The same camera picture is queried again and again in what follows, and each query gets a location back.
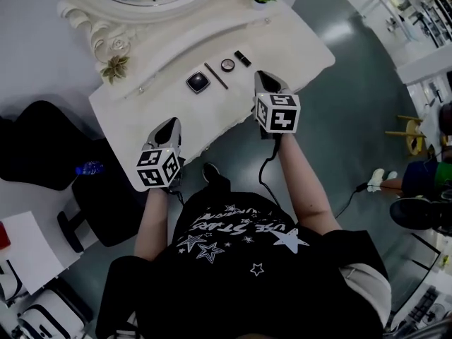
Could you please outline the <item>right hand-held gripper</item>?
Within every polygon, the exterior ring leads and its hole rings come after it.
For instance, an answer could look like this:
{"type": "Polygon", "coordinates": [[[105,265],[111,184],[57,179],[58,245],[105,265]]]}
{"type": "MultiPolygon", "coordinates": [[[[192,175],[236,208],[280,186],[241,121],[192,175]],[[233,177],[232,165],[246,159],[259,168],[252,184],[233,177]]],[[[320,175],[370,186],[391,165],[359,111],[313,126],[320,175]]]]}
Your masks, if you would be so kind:
{"type": "Polygon", "coordinates": [[[284,133],[297,131],[300,116],[299,96],[277,76],[257,71],[254,74],[254,108],[262,139],[276,139],[284,133]]]}

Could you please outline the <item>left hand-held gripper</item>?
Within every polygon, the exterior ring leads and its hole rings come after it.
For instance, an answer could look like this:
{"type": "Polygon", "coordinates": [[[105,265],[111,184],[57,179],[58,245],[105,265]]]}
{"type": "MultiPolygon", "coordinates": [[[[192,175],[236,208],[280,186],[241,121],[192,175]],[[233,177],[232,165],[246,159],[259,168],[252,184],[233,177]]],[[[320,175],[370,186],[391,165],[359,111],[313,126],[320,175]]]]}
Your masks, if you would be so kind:
{"type": "Polygon", "coordinates": [[[182,125],[178,118],[153,129],[141,149],[136,171],[145,188],[168,189],[185,162],[180,157],[182,125]]]}

